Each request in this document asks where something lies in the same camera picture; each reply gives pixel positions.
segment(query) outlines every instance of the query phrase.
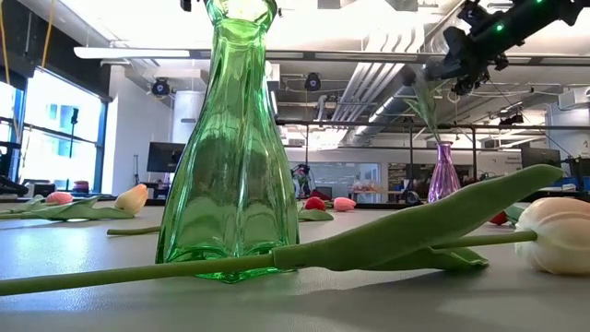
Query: glass vase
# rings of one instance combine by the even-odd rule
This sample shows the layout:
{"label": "glass vase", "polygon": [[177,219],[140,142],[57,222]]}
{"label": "glass vase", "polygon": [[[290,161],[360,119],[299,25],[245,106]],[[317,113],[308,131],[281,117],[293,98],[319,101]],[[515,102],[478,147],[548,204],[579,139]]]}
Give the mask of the glass vase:
{"label": "glass vase", "polygon": [[[209,0],[208,94],[174,176],[156,263],[268,254],[299,240],[287,155],[265,80],[274,0]],[[274,268],[198,277],[236,282]]]}
{"label": "glass vase", "polygon": [[452,142],[439,142],[437,147],[438,160],[432,174],[431,187],[428,191],[428,202],[436,202],[461,189],[457,172],[451,160]]}

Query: ceiling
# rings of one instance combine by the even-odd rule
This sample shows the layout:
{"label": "ceiling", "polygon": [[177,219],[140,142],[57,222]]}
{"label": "ceiling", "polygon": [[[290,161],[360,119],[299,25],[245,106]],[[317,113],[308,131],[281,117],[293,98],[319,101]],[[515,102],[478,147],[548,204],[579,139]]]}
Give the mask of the ceiling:
{"label": "ceiling", "polygon": [[[51,0],[19,1],[40,16],[48,17]],[[94,47],[111,44],[120,47],[209,48],[212,27],[204,6],[193,5],[193,12],[185,13],[176,2],[58,0],[54,24],[79,42]],[[481,4],[486,6],[488,2],[482,0]],[[331,8],[336,3],[340,4],[339,9],[321,9]],[[400,7],[400,4],[405,3],[404,0],[277,0],[283,17],[277,18],[268,32],[267,48],[371,51],[373,47],[373,52],[417,52],[418,48],[414,49],[414,44],[420,42],[417,47],[421,46],[424,34],[456,5],[456,0],[419,0],[421,7],[418,14],[394,9],[394,6]],[[460,24],[456,19],[450,21]],[[527,39],[524,46],[509,52],[587,55],[590,54],[589,30],[590,10],[586,9],[578,17],[575,27],[567,27],[562,22],[553,23]],[[421,39],[413,38],[413,42],[402,51],[398,46],[384,46],[388,38],[406,38],[404,36],[412,33],[421,34]],[[440,38],[440,32],[433,37],[435,41],[440,41]],[[281,88],[277,92],[277,102],[280,115],[288,118],[317,116],[315,103],[319,97],[342,97],[347,86],[351,85],[355,70],[362,65],[303,61],[281,61],[279,64]],[[206,60],[156,59],[137,61],[134,70],[142,78],[150,80],[162,69],[193,73],[195,70],[206,72],[208,67]],[[304,79],[312,72],[319,73],[323,80],[322,90],[305,93]],[[542,109],[536,105],[555,101],[555,94],[561,92],[563,87],[590,84],[590,67],[512,66],[502,72],[492,71],[491,77],[495,86],[483,86],[474,95],[461,98],[457,104],[449,101],[449,98],[454,98],[448,95],[451,86],[442,86],[437,100],[440,118],[449,122],[458,120],[460,123],[489,120],[490,113],[497,113],[508,105],[498,90],[506,93],[510,102],[526,101],[527,106]],[[368,119],[400,85],[399,79],[391,79],[386,83],[378,94],[365,101],[371,106],[365,107],[357,120]],[[174,84],[178,89],[205,89],[204,84],[195,85],[194,79],[183,76],[175,80]],[[534,88],[534,93],[528,92],[531,88]]]}

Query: pink tulip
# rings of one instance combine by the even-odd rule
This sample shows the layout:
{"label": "pink tulip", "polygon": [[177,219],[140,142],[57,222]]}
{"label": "pink tulip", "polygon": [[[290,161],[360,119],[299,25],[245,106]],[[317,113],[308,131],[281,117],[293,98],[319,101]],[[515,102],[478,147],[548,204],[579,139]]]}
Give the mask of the pink tulip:
{"label": "pink tulip", "polygon": [[74,198],[70,193],[55,192],[50,193],[45,201],[47,203],[56,203],[57,205],[64,205],[72,203],[72,201],[74,201]]}
{"label": "pink tulip", "polygon": [[120,194],[114,206],[123,211],[136,215],[148,200],[148,188],[145,184],[138,184],[130,190]]}
{"label": "pink tulip", "polygon": [[334,200],[334,209],[338,212],[346,212],[354,209],[357,205],[357,202],[353,201],[352,199],[339,197]]}

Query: desk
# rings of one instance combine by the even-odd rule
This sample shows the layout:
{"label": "desk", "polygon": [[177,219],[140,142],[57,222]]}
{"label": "desk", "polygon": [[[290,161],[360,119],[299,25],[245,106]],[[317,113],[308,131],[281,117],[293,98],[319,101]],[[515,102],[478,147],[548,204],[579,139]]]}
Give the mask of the desk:
{"label": "desk", "polygon": [[[301,224],[309,242],[391,211],[335,213]],[[0,223],[0,278],[130,267],[154,261],[157,235],[108,238],[109,228],[159,223],[140,218],[83,223]],[[507,228],[484,226],[478,233]],[[511,245],[480,247],[491,267],[452,277],[437,271],[345,272],[311,268],[235,285],[196,278],[149,280],[0,298],[2,332],[526,332],[585,331],[589,279],[537,273]]]}

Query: monitor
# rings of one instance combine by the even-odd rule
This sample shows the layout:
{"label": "monitor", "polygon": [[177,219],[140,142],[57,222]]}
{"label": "monitor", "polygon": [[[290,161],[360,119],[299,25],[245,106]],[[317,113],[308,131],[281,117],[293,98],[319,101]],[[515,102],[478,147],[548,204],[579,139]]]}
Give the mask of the monitor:
{"label": "monitor", "polygon": [[521,148],[520,153],[523,168],[538,164],[561,167],[561,154],[559,150],[549,148]]}
{"label": "monitor", "polygon": [[176,166],[183,154],[184,144],[149,143],[147,155],[148,172],[176,172]]}

